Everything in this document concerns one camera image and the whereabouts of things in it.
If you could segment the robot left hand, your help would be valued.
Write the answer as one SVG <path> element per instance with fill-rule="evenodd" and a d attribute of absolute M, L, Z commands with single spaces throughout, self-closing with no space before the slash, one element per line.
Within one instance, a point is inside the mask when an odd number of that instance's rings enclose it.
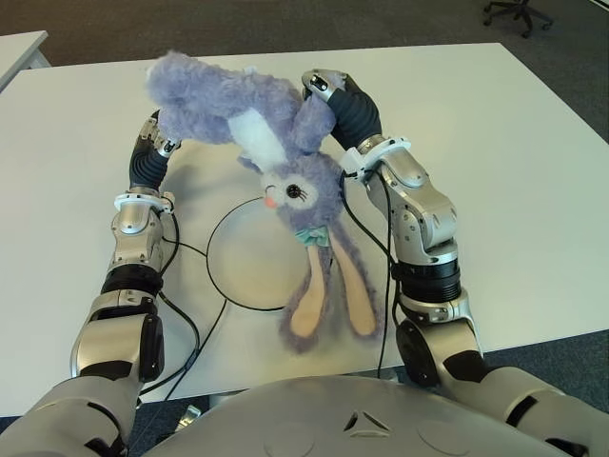
<path fill-rule="evenodd" d="M 129 162 L 129 187 L 148 188 L 158 192 L 167 174 L 167 163 L 181 142 L 167 138 L 160 131 L 159 110 L 142 125 Z"/>

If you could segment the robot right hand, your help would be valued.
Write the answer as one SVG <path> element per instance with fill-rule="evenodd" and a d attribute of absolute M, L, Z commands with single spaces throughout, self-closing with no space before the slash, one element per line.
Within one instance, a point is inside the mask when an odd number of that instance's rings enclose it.
<path fill-rule="evenodd" d="M 320 102 L 334 119 L 330 134 L 344 149 L 358 148 L 383 133 L 380 112 L 372 98 L 348 74 L 314 69 L 302 75 L 307 98 Z"/>

